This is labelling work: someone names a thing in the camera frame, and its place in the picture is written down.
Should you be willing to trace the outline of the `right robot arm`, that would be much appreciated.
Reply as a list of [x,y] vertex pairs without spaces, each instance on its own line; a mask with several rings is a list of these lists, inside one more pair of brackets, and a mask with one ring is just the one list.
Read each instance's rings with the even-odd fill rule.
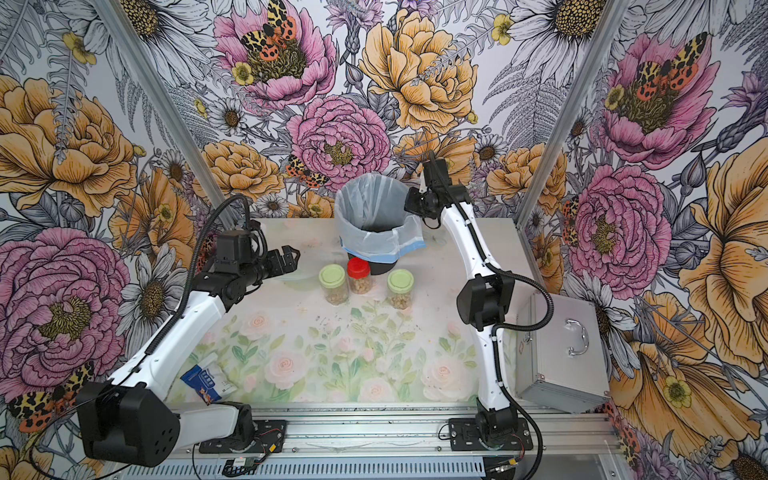
[[503,338],[494,331],[505,321],[515,280],[502,273],[488,251],[471,198],[463,185],[452,182],[445,160],[432,158],[423,164],[421,186],[409,189],[404,208],[446,228],[462,258],[467,280],[456,306],[462,322],[476,334],[480,370],[476,424],[481,441],[496,447],[519,425],[502,365]]

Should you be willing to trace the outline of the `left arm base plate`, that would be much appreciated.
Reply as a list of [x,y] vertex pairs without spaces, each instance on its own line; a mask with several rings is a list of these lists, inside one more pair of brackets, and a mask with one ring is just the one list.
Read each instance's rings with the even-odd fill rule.
[[202,454],[272,454],[280,453],[286,439],[285,420],[253,420],[250,426],[237,426],[225,438],[204,441]]

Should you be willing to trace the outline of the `black trash bin with liner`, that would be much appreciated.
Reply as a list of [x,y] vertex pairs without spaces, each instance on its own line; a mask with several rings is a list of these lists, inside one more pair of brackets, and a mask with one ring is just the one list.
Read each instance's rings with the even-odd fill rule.
[[421,219],[405,210],[409,187],[388,176],[366,173],[336,193],[334,218],[349,258],[366,261],[374,276],[426,246]]

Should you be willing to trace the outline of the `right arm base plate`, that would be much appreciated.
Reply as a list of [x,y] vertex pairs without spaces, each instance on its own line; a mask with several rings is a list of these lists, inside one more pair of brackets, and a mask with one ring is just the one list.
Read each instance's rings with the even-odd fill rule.
[[518,420],[516,430],[501,433],[482,432],[474,418],[451,418],[447,425],[452,451],[529,452],[535,449],[535,435],[524,419]]

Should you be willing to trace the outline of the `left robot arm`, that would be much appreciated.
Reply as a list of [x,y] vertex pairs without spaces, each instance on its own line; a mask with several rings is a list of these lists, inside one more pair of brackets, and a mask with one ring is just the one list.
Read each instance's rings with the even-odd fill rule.
[[197,273],[177,312],[104,382],[89,382],[75,409],[87,457],[155,467],[178,448],[212,441],[236,450],[256,438],[249,406],[214,401],[197,409],[167,405],[182,365],[208,330],[265,280],[297,270],[300,253],[284,245],[258,253],[256,235],[231,230]]

